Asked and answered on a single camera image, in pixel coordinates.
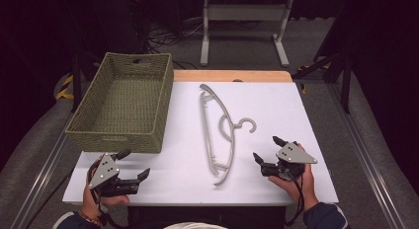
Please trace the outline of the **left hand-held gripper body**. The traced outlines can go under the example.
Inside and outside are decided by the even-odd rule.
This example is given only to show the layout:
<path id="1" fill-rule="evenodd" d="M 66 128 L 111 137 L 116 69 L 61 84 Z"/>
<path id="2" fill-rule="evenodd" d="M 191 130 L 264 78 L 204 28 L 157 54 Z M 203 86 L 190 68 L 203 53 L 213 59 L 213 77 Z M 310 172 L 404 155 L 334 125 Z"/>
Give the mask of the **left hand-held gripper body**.
<path id="1" fill-rule="evenodd" d="M 98 164 L 95 165 L 95 175 L 90 181 L 89 189 L 104 197 L 113 197 L 124 194 L 137 194 L 140 181 L 121 180 L 120 168 L 112 159 L 110 153 L 105 153 Z"/>

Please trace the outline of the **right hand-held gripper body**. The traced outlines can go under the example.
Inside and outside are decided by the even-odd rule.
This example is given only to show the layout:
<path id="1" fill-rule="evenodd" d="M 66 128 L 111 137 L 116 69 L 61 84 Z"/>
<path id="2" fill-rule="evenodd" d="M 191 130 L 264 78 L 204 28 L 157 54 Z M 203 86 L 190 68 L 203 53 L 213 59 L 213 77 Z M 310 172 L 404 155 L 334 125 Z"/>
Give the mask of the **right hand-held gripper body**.
<path id="1" fill-rule="evenodd" d="M 301 150 L 296 142 L 288 142 L 276 153 L 278 162 L 265 163 L 261 166 L 261 174 L 264 177 L 276 176 L 285 181 L 296 180 L 305 170 L 305 164 L 316 164 L 317 160 Z"/>

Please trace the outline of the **grey plastic clothes hanger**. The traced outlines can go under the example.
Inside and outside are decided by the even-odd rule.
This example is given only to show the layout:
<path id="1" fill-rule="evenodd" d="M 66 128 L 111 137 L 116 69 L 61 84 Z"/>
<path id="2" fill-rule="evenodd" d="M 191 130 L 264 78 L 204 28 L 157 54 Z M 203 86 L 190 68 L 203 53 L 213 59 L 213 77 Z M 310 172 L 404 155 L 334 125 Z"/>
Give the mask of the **grey plastic clothes hanger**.
<path id="1" fill-rule="evenodd" d="M 234 123 L 232 121 L 228 109 L 226 108 L 225 104 L 220 99 L 220 97 L 215 93 L 215 91 L 207 84 L 201 84 L 200 88 L 202 90 L 200 94 L 200 104 L 203 118 L 204 136 L 206 140 L 206 148 L 209 158 L 209 169 L 215 176 L 218 176 L 219 172 L 223 171 L 223 174 L 219 178 L 219 180 L 213 184 L 215 187 L 220 187 L 228 177 L 233 163 L 236 149 L 235 130 L 241 128 L 244 122 L 250 122 L 251 128 L 249 129 L 249 132 L 253 133 L 257 129 L 257 123 L 249 117 L 244 117 L 240 119 L 237 123 Z M 207 112 L 207 103 L 209 101 L 216 101 L 222 110 L 222 115 L 219 118 L 217 127 L 221 136 L 229 142 L 229 156 L 226 163 L 220 163 L 216 161 L 216 157 L 211 146 L 210 123 L 209 115 Z"/>

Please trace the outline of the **green woven basket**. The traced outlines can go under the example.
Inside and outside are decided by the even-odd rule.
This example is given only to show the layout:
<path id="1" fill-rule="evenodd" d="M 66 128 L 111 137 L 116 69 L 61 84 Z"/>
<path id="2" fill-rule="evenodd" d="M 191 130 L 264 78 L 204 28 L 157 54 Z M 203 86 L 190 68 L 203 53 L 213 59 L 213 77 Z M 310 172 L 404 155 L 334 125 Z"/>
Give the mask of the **green woven basket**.
<path id="1" fill-rule="evenodd" d="M 174 82 L 172 55 L 108 52 L 66 134 L 83 150 L 158 154 Z"/>

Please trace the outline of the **person's left hand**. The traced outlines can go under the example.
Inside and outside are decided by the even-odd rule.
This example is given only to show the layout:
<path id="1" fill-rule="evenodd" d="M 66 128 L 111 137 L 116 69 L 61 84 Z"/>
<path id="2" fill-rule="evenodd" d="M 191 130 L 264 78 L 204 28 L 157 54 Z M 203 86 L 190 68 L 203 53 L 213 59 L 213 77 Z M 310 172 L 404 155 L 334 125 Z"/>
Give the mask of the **person's left hand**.
<path id="1" fill-rule="evenodd" d="M 95 170 L 89 170 L 87 173 L 86 186 L 83 192 L 83 204 L 81 206 L 80 212 L 91 220 L 99 221 L 99 217 L 102 215 L 102 212 L 100 211 L 99 206 L 94 200 L 89 189 L 90 181 L 94 175 Z M 118 207 L 121 205 L 127 205 L 128 203 L 129 198 L 127 195 L 117 195 L 113 197 L 101 198 L 101 204 L 105 205 L 106 207 Z"/>

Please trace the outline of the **person's right hand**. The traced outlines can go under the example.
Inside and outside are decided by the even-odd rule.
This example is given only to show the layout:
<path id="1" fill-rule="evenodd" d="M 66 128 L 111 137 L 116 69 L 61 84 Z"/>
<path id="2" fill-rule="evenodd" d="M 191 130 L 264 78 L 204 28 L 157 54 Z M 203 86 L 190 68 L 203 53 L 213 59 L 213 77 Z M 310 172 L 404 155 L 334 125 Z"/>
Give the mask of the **person's right hand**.
<path id="1" fill-rule="evenodd" d="M 303 211 L 307 211 L 308 209 L 316 205 L 319 202 L 319 200 L 315 195 L 314 177 L 312 175 L 311 165 L 305 164 L 304 167 L 304 173 L 299 178 L 297 178 L 296 181 L 300 185 L 303 196 Z M 271 176 L 268 178 L 268 180 L 280 189 L 284 190 L 295 203 L 298 203 L 300 191 L 298 190 L 295 183 L 284 181 L 276 176 Z"/>

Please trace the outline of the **white table board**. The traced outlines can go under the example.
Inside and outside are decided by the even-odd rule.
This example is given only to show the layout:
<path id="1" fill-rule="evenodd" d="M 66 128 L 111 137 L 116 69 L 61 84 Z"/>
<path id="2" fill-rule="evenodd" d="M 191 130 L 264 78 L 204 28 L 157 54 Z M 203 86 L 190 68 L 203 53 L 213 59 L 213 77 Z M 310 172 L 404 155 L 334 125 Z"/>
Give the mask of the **white table board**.
<path id="1" fill-rule="evenodd" d="M 294 83 L 212 82 L 210 87 L 228 109 L 232 121 L 244 117 L 250 122 L 235 130 L 236 149 L 225 182 L 215 187 L 223 171 L 210 171 L 200 104 L 202 92 L 197 82 L 177 82 L 172 89 L 163 147 L 158 154 L 132 153 L 119 161 L 120 176 L 133 179 L 150 169 L 149 177 L 130 198 L 138 206 L 274 206 L 290 205 L 288 195 L 260 172 L 253 152 L 266 162 L 277 160 L 278 136 L 296 141 L 317 160 L 312 172 L 317 197 L 324 202 L 338 199 L 329 171 Z M 218 130 L 222 110 L 216 101 L 207 103 L 211 146 L 216 161 L 226 163 L 229 142 Z"/>

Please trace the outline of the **person's white clothing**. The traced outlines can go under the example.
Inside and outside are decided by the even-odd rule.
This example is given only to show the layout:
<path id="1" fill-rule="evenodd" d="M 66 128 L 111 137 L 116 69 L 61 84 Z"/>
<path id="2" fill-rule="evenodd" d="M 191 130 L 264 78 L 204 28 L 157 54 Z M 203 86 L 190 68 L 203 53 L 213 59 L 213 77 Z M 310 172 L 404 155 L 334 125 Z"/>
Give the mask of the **person's white clothing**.
<path id="1" fill-rule="evenodd" d="M 164 227 L 163 229 L 227 229 L 225 227 L 204 222 L 182 222 Z"/>

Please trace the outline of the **wooden table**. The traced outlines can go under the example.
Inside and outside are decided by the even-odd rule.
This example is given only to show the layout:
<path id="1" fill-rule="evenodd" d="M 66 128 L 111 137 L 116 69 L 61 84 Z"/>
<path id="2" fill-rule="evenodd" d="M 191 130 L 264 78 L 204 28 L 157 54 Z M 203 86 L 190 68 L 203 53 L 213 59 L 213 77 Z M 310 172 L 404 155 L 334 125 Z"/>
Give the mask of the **wooden table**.
<path id="1" fill-rule="evenodd" d="M 287 71 L 258 70 L 175 70 L 177 82 L 273 82 L 291 83 L 291 74 Z"/>

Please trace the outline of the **black metal stand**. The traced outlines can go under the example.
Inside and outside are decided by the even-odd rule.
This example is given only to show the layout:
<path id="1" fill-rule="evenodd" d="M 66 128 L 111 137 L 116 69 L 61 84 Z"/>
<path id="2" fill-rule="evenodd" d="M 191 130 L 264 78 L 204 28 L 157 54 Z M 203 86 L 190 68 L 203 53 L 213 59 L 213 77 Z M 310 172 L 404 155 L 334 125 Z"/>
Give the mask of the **black metal stand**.
<path id="1" fill-rule="evenodd" d="M 102 60 L 96 55 L 77 49 L 71 55 L 71 74 L 73 76 L 73 107 L 74 113 L 82 100 L 81 78 L 85 77 L 87 81 L 92 81 Z"/>

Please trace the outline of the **yellow black hazard tape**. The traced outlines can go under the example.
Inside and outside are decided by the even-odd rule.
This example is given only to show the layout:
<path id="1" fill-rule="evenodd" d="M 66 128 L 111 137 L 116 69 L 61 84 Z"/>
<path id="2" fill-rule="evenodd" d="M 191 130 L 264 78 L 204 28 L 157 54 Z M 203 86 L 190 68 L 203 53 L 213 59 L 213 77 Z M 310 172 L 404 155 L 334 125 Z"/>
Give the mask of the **yellow black hazard tape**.
<path id="1" fill-rule="evenodd" d="M 59 89 L 58 93 L 56 94 L 55 98 L 58 99 L 67 99 L 72 100 L 74 95 L 68 92 L 68 88 L 73 81 L 73 75 L 68 74 L 67 77 L 64 79 L 61 88 Z"/>

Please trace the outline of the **black tripod stand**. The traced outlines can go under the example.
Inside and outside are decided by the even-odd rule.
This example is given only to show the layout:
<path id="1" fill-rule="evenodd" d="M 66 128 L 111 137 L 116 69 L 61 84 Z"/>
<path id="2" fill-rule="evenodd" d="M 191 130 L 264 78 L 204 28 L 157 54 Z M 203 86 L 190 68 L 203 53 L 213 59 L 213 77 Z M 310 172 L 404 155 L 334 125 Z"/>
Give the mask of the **black tripod stand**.
<path id="1" fill-rule="evenodd" d="M 337 79 L 342 75 L 342 86 L 341 86 L 341 95 L 340 102 L 341 106 L 346 114 L 349 111 L 349 92 L 350 92 L 350 83 L 351 83 L 351 60 L 348 51 L 342 51 L 334 53 L 329 56 L 315 61 L 313 64 L 308 65 L 307 67 L 302 66 L 300 71 L 297 71 L 292 75 L 294 80 L 302 79 L 308 74 L 319 70 L 324 65 L 327 65 L 328 68 L 325 74 L 322 76 L 322 80 L 325 83 L 335 83 Z"/>

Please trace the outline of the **grey metal floor rail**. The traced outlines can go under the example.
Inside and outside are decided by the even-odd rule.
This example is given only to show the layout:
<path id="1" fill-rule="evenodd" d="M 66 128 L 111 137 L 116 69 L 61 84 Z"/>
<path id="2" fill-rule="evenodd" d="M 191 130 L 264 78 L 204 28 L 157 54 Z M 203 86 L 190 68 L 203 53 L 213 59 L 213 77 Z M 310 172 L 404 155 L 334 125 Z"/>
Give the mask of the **grey metal floor rail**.
<path id="1" fill-rule="evenodd" d="M 350 97 L 353 103 L 347 114 L 341 104 L 340 88 L 334 84 L 326 88 L 349 131 L 389 228 L 419 229 L 419 196 L 390 153 L 362 90 L 357 88 Z"/>
<path id="2" fill-rule="evenodd" d="M 42 195 L 64 152 L 63 148 L 66 140 L 67 135 L 64 132 L 61 132 L 52 149 L 49 151 L 48 157 L 43 162 L 42 168 L 38 173 L 35 182 L 32 184 L 29 193 L 25 197 L 10 229 L 28 229 L 41 212 L 42 206 L 46 205 L 46 201 L 40 204 Z"/>

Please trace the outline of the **white metal stand frame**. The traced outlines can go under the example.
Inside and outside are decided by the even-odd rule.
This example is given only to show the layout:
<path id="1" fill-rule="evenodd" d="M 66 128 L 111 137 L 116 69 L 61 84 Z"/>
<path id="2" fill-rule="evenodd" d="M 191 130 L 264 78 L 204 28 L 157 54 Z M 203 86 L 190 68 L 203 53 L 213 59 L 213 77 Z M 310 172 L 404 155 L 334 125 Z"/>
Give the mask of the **white metal stand frame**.
<path id="1" fill-rule="evenodd" d="M 204 0 L 203 9 L 203 39 L 200 63 L 209 64 L 210 52 L 210 21 L 257 21 L 279 22 L 279 31 L 272 35 L 278 57 L 283 67 L 289 67 L 290 62 L 283 46 L 283 37 L 293 7 L 293 0 L 283 4 L 211 4 Z"/>

